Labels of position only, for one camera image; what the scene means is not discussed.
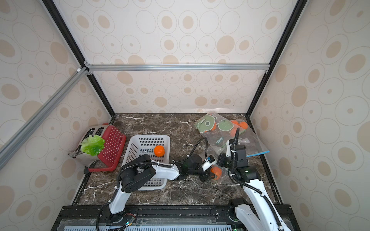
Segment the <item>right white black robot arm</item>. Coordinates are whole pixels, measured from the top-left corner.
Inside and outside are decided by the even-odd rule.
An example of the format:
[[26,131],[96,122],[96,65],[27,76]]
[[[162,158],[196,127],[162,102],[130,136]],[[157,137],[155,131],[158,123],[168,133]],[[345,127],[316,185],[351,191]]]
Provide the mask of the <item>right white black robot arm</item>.
[[289,231],[272,203],[257,169],[247,160],[246,147],[239,143],[240,129],[226,142],[226,152],[220,154],[217,165],[227,169],[230,179],[244,190],[252,205],[241,198],[230,201],[230,218],[240,221],[248,231]]

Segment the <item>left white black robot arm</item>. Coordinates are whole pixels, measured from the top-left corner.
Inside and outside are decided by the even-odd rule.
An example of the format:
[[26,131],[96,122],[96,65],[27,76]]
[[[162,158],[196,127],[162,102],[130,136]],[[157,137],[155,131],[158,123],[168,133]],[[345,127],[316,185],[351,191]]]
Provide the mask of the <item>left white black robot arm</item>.
[[117,174],[112,198],[101,206],[97,215],[96,230],[99,230],[104,206],[109,207],[112,215],[122,212],[132,192],[139,190],[153,178],[180,181],[188,175],[196,175],[203,182],[214,178],[215,174],[211,173],[211,168],[215,164],[215,158],[208,156],[208,146],[208,139],[202,137],[183,160],[164,164],[155,162],[145,154],[123,165]]

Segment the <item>green-seal clear zip-top bag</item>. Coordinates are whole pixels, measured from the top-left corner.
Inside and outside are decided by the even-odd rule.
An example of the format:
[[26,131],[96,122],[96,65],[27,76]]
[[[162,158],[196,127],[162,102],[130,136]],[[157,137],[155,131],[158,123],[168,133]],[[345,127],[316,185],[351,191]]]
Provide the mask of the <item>green-seal clear zip-top bag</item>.
[[216,152],[226,147],[226,142],[231,139],[230,131],[233,127],[231,120],[218,113],[207,113],[196,122],[196,128],[207,138],[208,144]]

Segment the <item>orange toy mandarin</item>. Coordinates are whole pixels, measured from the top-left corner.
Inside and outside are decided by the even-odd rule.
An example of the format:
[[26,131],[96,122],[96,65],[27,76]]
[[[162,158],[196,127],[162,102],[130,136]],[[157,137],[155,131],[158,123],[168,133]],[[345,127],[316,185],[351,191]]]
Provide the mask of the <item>orange toy mandarin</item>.
[[163,157],[165,155],[165,148],[162,145],[157,145],[153,152],[155,156]]
[[222,177],[222,170],[219,167],[211,167],[211,173],[215,180],[220,180]]

